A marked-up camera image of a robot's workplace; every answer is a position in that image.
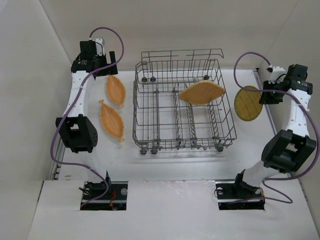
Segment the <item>large woven fish-shaped tray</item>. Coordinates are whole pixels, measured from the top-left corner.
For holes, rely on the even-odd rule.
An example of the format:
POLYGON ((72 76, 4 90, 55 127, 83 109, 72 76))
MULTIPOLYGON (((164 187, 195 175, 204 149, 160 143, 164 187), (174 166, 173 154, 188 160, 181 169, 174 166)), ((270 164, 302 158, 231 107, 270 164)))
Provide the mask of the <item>large woven fish-shaped tray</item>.
POLYGON ((110 75, 106 82, 106 93, 110 100, 120 108, 124 107, 126 89, 122 81, 115 75, 110 75))

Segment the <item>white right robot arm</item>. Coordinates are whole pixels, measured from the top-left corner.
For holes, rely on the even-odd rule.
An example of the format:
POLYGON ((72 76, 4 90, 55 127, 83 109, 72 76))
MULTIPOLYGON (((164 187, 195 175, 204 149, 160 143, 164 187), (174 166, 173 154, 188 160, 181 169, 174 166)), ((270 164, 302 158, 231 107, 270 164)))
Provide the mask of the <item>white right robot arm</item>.
POLYGON ((279 104, 286 96, 289 110, 284 113, 284 129, 265 145, 258 163, 237 174, 236 187, 255 192, 264 179, 296 172, 315 150, 317 142, 310 138, 306 120, 313 93, 313 85, 307 82, 307 77, 307 66, 292 64, 287 70, 274 67, 270 79, 263 82, 259 103, 279 104))

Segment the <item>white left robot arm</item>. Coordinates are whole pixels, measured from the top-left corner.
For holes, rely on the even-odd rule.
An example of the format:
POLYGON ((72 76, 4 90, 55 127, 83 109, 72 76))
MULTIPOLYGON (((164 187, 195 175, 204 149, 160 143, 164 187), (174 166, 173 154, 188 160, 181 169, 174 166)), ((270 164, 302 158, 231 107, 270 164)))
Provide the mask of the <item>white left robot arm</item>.
POLYGON ((117 74, 118 69, 117 66, 112 66, 94 73, 89 76, 84 85, 81 85, 90 72, 109 66, 110 63, 107 62, 103 38, 80 41, 79 45, 80 53, 72 62, 70 69, 72 85, 68 104, 64 111, 68 115, 59 130, 59 135, 64 146, 69 148, 82 164, 105 177, 106 171, 94 149, 98 144, 98 132, 88 118, 89 99, 96 77, 117 74))

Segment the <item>small woven fish-shaped tray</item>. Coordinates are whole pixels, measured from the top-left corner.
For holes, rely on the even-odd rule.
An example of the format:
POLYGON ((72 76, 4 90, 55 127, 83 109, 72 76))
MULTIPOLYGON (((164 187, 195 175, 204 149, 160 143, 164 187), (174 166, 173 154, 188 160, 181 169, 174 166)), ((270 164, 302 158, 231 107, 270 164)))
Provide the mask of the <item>small woven fish-shaped tray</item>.
POLYGON ((104 103, 101 99, 100 103, 100 122, 103 129, 112 137, 123 142, 124 139, 124 121, 120 114, 111 106, 104 103))

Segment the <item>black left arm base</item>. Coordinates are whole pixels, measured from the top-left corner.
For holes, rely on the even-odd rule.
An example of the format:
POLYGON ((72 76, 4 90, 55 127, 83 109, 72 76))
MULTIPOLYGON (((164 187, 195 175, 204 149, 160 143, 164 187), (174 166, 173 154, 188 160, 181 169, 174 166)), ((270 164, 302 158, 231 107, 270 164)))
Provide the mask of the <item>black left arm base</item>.
POLYGON ((81 211, 126 211, 128 197, 128 181, 111 181, 106 172, 105 181, 88 181, 82 191, 81 211))

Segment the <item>round woven green plate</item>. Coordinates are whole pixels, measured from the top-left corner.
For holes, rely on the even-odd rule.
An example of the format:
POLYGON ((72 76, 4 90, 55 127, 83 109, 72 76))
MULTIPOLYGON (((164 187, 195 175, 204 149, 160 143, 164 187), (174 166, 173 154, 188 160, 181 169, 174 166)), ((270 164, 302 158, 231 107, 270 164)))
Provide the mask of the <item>round woven green plate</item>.
POLYGON ((236 115, 245 122, 255 120, 262 112, 263 105, 259 103, 262 94, 252 85, 245 86, 246 89, 240 89, 234 98, 234 110, 236 115))

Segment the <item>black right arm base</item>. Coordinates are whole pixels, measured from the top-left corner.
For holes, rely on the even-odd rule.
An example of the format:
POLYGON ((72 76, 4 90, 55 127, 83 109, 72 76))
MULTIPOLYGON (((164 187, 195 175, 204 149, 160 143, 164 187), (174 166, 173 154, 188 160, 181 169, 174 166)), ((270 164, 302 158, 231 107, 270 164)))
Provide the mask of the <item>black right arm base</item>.
POLYGON ((234 181, 215 182, 214 196, 221 211, 264 210, 263 191, 243 181, 244 170, 238 173, 234 181))

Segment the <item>woven leaf-shaped tray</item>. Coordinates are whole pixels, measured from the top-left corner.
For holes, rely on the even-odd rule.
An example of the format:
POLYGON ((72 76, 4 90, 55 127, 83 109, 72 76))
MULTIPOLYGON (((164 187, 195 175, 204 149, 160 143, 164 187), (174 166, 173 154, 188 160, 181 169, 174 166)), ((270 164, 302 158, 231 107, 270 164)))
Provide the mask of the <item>woven leaf-shaped tray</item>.
POLYGON ((209 80, 194 83, 179 94, 179 99, 192 105, 205 105, 220 98, 226 90, 209 80))

